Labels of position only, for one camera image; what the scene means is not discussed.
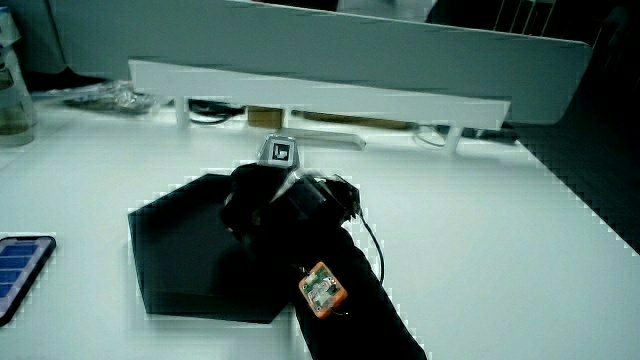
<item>white desk surface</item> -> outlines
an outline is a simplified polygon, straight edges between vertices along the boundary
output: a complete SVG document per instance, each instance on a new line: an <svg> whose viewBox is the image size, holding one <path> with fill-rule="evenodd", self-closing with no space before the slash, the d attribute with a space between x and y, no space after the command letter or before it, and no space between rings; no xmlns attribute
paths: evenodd
<svg viewBox="0 0 640 360"><path fill-rule="evenodd" d="M309 358L290 310L270 325L145 314L128 240L131 210L254 160L268 131L37 108L37 139L0 149L0 231L58 248L0 328L3 359ZM360 187L385 287L430 359L637 356L640 259L521 145L463 140L448 157L380 134L302 159Z"/></svg>

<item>smartphone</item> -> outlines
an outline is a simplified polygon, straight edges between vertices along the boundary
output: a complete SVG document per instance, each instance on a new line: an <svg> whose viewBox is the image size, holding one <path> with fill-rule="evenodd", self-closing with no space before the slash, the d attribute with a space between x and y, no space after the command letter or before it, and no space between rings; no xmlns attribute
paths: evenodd
<svg viewBox="0 0 640 360"><path fill-rule="evenodd" d="M18 310L55 247L51 236L0 240L0 326L6 325Z"/></svg>

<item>blue phone screen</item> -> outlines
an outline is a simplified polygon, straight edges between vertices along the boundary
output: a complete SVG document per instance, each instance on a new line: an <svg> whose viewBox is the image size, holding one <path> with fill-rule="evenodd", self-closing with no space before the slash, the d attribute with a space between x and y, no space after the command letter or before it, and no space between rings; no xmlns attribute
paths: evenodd
<svg viewBox="0 0 640 360"><path fill-rule="evenodd" d="M5 246L0 252L0 298L7 296L13 284L38 249L33 242Z"/></svg>

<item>black cable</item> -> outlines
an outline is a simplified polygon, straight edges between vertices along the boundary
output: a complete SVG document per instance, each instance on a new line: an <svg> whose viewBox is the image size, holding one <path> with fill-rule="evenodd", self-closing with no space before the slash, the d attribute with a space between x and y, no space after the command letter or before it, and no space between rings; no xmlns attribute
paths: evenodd
<svg viewBox="0 0 640 360"><path fill-rule="evenodd" d="M218 101L189 99L189 111L211 119L196 120L190 117L192 123L210 126L220 125L236 115L243 114L244 107L237 108Z"/></svg>
<svg viewBox="0 0 640 360"><path fill-rule="evenodd" d="M439 134L439 132L438 132L438 131L433 127L433 126L431 126L431 125L420 125L420 127L427 127L427 128L429 128L429 129L431 129L431 131L435 132L436 134ZM429 141L429 140L427 140L427 139L423 138L422 136L418 135L418 133L413 134L413 136L414 136L416 139L418 139L418 140L422 141L422 142L423 142L423 143L425 143L425 144L428 144L428 145L431 145L431 146L435 146L435 147L444 147L444 144L436 144L436 143L434 143L434 142L431 142L431 141Z"/></svg>
<svg viewBox="0 0 640 360"><path fill-rule="evenodd" d="M360 219L362 220L364 227L366 227L367 231L369 231L369 235L371 235L371 238L373 239L373 243L376 244L376 248L378 249L378 255L380 255L380 284L382 284L382 282L384 281L384 256L382 256L382 249L380 249L380 244L378 244L378 239L376 239L376 236L373 235L373 231L371 231L369 224L367 224L367 221L364 219L364 216L362 216L362 212L360 212L358 215L360 215Z"/></svg>
<svg viewBox="0 0 640 360"><path fill-rule="evenodd" d="M338 311L335 311L335 310L333 309L333 307L330 307L330 308L329 308L329 310L331 310L331 312L332 312L332 313L334 313L334 314L336 314L336 315L339 315L339 316L347 316L347 315L349 315L349 313L348 313L348 312L346 312L346 311L345 311L345 312L343 312L343 313L338 312Z"/></svg>
<svg viewBox="0 0 640 360"><path fill-rule="evenodd" d="M192 117L189 117L189 120L191 120L191 122L194 123L194 124L209 126L209 125L220 125L222 123L225 123L225 122L229 121L229 119L231 119L233 116L234 115L226 114L224 116L217 117L218 120L213 120L213 119L216 119L216 118L212 118L211 121L209 121L209 120L196 120L196 119L193 119Z"/></svg>

